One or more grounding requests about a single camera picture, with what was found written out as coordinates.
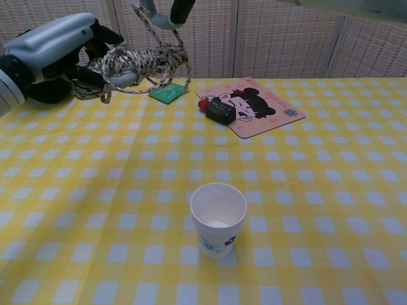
white rope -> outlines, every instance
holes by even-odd
[[[147,30],[153,35],[158,43],[158,47],[146,51],[130,51],[125,46],[118,46],[109,50],[103,58],[96,58],[87,64],[87,67],[102,75],[104,81],[110,86],[108,91],[101,91],[91,86],[84,85],[77,81],[72,82],[72,92],[80,100],[100,98],[108,104],[111,99],[111,90],[130,94],[143,94],[155,89],[166,87],[171,84],[174,73],[180,65],[186,66],[187,80],[183,93],[188,91],[191,82],[191,67],[188,61],[188,53],[185,49],[178,31],[173,29],[178,45],[163,44],[157,36],[148,20],[151,20],[151,13],[140,5],[133,4],[136,15],[143,21]],[[126,73],[135,73],[138,78],[131,86],[138,86],[143,79],[150,81],[153,86],[145,90],[130,90],[115,86],[110,77],[122,76]],[[159,82],[155,83],[150,78],[162,74]]]

mouse pad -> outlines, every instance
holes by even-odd
[[[305,118],[305,113],[288,104],[251,78],[205,88],[196,92],[209,102],[218,100],[236,108],[229,127],[243,139]]]

white paper cup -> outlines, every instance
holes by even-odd
[[[190,209],[200,250],[215,259],[228,255],[247,213],[243,194],[225,183],[204,184],[192,194]]]

table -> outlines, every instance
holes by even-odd
[[[227,81],[1,118],[0,304],[407,304],[406,80],[260,79],[307,118],[246,140],[197,108]],[[188,215],[215,180],[248,200],[218,261]]]

tablecloth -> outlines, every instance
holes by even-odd
[[[407,304],[406,80],[260,79],[307,118],[245,140],[198,111],[228,81],[1,118],[0,304]],[[213,181],[248,201],[218,261],[188,204]]]

